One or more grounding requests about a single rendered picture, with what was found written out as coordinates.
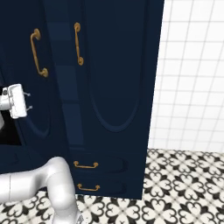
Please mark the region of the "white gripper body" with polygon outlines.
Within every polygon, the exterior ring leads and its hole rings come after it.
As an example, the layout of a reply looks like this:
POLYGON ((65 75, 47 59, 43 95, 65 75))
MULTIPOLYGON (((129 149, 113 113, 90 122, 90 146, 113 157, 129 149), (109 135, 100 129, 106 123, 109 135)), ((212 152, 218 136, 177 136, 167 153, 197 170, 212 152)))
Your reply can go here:
POLYGON ((8 87, 8 96, 10 99, 10 116, 13 119, 26 117, 25 96, 21 84, 14 84, 8 87))

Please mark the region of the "navy cabinet door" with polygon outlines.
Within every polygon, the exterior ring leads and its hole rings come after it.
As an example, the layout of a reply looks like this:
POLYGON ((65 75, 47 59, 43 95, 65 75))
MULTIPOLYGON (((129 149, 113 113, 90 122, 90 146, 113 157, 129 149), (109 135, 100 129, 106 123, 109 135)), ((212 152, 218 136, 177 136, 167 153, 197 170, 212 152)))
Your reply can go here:
POLYGON ((66 151, 67 138, 60 107, 43 0, 0 0, 0 59, 7 84, 21 84, 31 96, 25 104, 32 109, 18 120, 25 146, 43 156, 54 157, 66 151), (39 67, 48 70, 40 76, 34 63, 30 36, 34 39, 39 67))
POLYGON ((70 149, 146 152, 164 0, 44 0, 44 6, 70 149))

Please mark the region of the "navy drawer front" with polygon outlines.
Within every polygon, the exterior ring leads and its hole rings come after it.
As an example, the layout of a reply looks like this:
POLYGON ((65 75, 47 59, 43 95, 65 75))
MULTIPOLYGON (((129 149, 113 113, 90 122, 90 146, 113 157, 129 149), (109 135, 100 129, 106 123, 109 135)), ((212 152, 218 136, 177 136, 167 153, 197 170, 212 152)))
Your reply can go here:
POLYGON ((132 178, 107 178, 107 177, 73 177, 75 192, 84 195, 94 195, 110 198, 122 198, 140 200, 143 193, 143 183, 132 178), (99 185, 97 192, 87 192, 78 189, 77 184, 81 183, 86 188, 94 188, 99 185))
POLYGON ((141 178, 144 175, 145 156, 137 153, 103 153, 103 152, 72 152, 73 170, 76 173, 90 173, 95 175, 122 175, 132 174, 141 178), (95 169, 81 169, 74 167, 74 161, 81 165, 92 165, 97 162, 95 169))

